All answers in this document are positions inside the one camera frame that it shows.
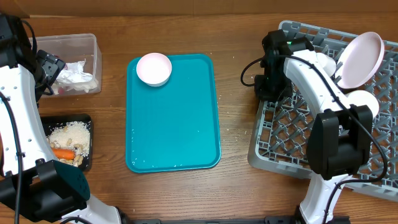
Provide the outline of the small white tissue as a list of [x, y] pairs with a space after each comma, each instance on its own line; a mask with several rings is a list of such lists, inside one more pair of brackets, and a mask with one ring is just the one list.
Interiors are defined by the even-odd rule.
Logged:
[[100, 82], [92, 75], [72, 75], [58, 77], [52, 85], [56, 95], [72, 93], [96, 93], [101, 91]]

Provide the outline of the white bowl with rice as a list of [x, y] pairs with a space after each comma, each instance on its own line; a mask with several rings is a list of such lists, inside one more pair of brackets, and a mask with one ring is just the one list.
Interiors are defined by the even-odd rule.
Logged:
[[365, 90], [355, 90], [345, 94], [351, 104], [355, 106], [367, 106], [375, 118], [379, 112], [379, 103], [377, 98], [370, 92]]

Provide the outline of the pink bowl with peanuts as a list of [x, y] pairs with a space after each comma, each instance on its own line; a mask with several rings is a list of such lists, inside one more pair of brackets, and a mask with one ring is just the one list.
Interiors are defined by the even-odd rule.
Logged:
[[164, 54], [149, 53], [141, 57], [136, 65], [141, 81], [153, 87], [166, 84], [172, 73], [172, 63]]

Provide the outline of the orange carrot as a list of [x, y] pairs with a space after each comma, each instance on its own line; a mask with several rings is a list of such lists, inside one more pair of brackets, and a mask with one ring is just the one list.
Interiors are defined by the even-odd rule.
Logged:
[[58, 159], [73, 160], [75, 153], [69, 149], [52, 148], [52, 152]]

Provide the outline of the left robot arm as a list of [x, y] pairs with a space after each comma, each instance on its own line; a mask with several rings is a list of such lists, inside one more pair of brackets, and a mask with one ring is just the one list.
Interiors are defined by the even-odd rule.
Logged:
[[53, 93], [64, 67], [38, 49], [27, 21], [1, 15], [1, 202], [16, 220], [127, 223], [118, 207], [91, 194], [79, 168], [58, 160], [46, 139], [38, 101]]

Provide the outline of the white round plate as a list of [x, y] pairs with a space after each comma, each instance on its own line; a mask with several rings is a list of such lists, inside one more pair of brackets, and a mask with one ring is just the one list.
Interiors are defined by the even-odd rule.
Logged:
[[365, 32], [353, 39], [341, 54], [342, 66], [335, 75], [340, 88], [352, 89], [365, 84], [378, 70], [384, 56], [384, 42], [375, 32]]

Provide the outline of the grey dishwasher rack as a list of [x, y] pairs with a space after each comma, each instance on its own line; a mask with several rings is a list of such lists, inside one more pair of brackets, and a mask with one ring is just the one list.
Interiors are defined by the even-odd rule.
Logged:
[[[295, 21], [282, 21], [279, 28], [288, 38], [306, 37], [316, 51], [334, 60], [340, 58], [344, 48], [356, 37], [355, 34]], [[382, 172], [381, 156], [372, 146], [368, 163], [361, 166], [356, 175], [363, 182], [347, 186], [357, 193], [397, 201], [397, 43], [385, 41], [384, 46], [380, 69], [362, 89], [372, 93], [379, 102], [373, 136], [386, 153], [389, 170], [380, 182], [366, 182]], [[260, 102], [249, 146], [249, 164], [299, 179], [310, 178], [312, 171], [305, 150], [312, 124], [311, 112], [297, 88], [293, 89], [292, 97], [281, 102]]]

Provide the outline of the large white tissue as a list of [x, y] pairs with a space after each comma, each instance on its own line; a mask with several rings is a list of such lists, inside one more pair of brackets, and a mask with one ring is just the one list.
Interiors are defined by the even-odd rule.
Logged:
[[66, 67], [60, 72], [57, 80], [63, 83], [80, 83], [91, 81], [93, 75], [84, 72], [86, 60], [66, 63]]

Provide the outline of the rice and peanut pile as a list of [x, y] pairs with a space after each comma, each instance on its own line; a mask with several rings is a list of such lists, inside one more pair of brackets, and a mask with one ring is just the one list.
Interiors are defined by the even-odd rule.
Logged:
[[62, 124], [60, 127], [50, 128], [47, 141], [52, 148], [69, 149], [75, 153], [73, 160], [58, 159], [60, 162], [83, 167], [83, 162], [90, 153], [90, 131], [86, 123], [72, 121]]

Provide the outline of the white paper cup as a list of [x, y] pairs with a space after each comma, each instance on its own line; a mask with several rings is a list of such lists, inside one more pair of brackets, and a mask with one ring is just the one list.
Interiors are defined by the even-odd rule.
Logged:
[[317, 53], [318, 63], [321, 68], [326, 72], [326, 74], [331, 77], [336, 71], [336, 62], [329, 56], [318, 52]]

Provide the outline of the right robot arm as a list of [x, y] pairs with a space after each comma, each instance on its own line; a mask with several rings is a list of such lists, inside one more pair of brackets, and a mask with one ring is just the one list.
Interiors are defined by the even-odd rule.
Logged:
[[297, 87], [315, 117], [306, 149], [314, 172], [307, 194], [294, 215], [267, 217], [265, 222], [349, 223], [348, 217], [335, 218], [333, 210], [343, 187], [369, 159], [373, 113], [340, 92], [307, 38], [288, 39], [284, 31], [274, 30], [263, 38], [262, 47], [264, 74], [255, 77], [256, 96], [275, 103]]

